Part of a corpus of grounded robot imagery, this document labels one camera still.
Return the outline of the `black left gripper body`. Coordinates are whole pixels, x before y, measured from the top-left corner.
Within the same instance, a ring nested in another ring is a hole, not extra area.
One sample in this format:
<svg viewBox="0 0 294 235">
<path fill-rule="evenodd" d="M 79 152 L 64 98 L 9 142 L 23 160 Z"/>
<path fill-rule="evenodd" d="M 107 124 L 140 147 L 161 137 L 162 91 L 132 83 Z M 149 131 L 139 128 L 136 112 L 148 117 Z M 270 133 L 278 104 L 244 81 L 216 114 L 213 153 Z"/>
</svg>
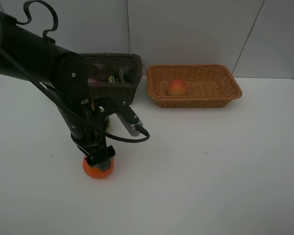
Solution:
<svg viewBox="0 0 294 235">
<path fill-rule="evenodd" d="M 85 155 L 96 155 L 97 160 L 100 157 L 115 157 L 113 146 L 107 146 L 106 138 L 97 132 L 88 129 L 72 129 L 71 138 Z"/>
</svg>

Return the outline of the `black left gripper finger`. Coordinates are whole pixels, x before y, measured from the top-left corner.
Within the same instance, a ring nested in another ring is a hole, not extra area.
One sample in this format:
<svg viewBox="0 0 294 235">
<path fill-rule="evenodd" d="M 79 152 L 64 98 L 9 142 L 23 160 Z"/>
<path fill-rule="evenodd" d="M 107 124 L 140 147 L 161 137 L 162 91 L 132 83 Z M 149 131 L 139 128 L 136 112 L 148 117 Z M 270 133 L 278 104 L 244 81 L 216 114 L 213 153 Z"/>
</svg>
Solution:
<svg viewBox="0 0 294 235">
<path fill-rule="evenodd" d="M 101 171 L 107 171 L 111 168 L 112 157 L 100 157 L 98 160 L 98 168 Z"/>
<path fill-rule="evenodd" d="M 98 160 L 96 155 L 85 155 L 84 160 L 86 161 L 86 164 L 91 167 L 97 167 Z"/>
</svg>

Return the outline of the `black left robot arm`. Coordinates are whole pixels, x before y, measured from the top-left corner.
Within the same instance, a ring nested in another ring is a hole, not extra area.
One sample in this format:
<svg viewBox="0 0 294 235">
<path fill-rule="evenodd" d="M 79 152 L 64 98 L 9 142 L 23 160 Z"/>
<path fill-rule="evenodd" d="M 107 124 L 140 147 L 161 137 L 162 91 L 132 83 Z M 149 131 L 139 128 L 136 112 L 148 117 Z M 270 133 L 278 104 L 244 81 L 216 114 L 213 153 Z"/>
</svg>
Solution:
<svg viewBox="0 0 294 235">
<path fill-rule="evenodd" d="M 91 99 L 88 68 L 81 56 L 57 46 L 46 31 L 37 36 L 0 12 L 0 74 L 30 81 L 56 104 L 85 155 L 86 168 L 113 168 L 115 150 L 105 138 L 109 122 Z"/>
</svg>

